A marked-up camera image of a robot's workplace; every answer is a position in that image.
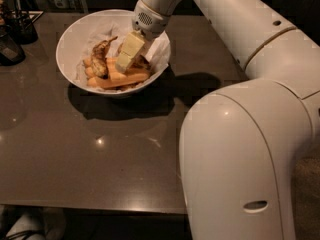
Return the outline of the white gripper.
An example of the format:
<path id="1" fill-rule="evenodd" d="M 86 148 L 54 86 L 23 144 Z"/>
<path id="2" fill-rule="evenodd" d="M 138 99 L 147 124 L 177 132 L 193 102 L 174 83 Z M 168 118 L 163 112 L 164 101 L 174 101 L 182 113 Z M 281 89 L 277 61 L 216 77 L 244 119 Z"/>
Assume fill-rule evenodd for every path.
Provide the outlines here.
<path id="1" fill-rule="evenodd" d="M 122 43 L 121 51 L 115 63 L 116 70 L 124 73 L 130 68 L 143 50 L 145 38 L 147 40 L 158 38 L 164 32 L 168 22 L 169 17 L 155 12 L 142 0 L 138 0 L 132 20 L 134 30 L 126 36 Z"/>

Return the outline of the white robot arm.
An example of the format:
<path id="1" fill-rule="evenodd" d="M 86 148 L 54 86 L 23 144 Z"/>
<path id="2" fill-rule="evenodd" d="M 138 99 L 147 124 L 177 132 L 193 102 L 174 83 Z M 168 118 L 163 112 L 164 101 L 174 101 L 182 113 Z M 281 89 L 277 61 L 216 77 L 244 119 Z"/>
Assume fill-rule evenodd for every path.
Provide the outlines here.
<path id="1" fill-rule="evenodd" d="M 158 37 L 181 0 L 138 0 Z M 296 240 L 291 176 L 319 142 L 320 48 L 261 0 L 194 0 L 247 76 L 185 116 L 180 171 L 193 240 Z"/>

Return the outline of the white robot base below table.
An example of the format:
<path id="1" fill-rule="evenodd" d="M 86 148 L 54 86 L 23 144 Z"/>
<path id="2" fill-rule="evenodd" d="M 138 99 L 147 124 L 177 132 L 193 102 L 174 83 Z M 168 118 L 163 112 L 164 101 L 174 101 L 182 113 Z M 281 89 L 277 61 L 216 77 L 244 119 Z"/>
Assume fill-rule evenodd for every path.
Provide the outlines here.
<path id="1" fill-rule="evenodd" d="M 62 240 L 62 209 L 0 206 L 0 240 Z"/>

